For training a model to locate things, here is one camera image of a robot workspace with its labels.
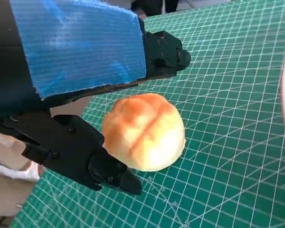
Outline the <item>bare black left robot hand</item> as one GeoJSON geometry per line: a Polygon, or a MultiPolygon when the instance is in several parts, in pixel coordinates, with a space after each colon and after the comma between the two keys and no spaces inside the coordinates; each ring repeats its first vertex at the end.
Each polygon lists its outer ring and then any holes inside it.
{"type": "Polygon", "coordinates": [[[22,155],[75,182],[140,195],[139,179],[82,118],[50,109],[173,77],[190,54],[166,31],[98,0],[0,0],[0,133],[22,155]]]}

